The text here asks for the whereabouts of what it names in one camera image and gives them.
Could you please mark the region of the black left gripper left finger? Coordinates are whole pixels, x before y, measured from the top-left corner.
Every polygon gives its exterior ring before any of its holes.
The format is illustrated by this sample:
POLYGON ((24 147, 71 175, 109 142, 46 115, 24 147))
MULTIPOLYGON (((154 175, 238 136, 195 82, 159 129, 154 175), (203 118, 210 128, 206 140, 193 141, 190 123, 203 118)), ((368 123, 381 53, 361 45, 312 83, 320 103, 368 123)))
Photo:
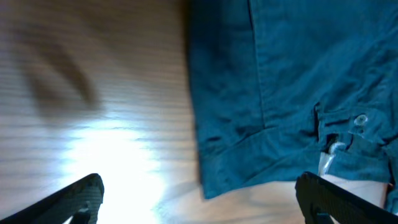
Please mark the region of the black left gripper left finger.
POLYGON ((1 220, 1 224, 96 224, 104 197, 99 174, 90 174, 1 220))

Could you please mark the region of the navy blue shorts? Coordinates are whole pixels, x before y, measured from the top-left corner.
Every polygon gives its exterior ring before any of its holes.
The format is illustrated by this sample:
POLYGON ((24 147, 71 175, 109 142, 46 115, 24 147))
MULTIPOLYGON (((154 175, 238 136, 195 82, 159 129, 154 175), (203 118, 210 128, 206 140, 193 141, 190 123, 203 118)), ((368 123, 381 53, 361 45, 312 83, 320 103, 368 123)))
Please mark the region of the navy blue shorts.
POLYGON ((397 212, 396 1, 192 1, 188 59, 205 198, 309 171, 397 212))

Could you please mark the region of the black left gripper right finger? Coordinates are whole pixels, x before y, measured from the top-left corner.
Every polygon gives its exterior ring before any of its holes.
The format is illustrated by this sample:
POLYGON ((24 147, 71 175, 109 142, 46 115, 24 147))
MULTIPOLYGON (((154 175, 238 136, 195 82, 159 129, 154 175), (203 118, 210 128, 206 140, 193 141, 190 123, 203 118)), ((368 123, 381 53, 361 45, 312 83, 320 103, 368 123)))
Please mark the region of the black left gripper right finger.
POLYGON ((331 182, 304 172, 295 184, 306 224, 397 224, 397 216, 331 182))

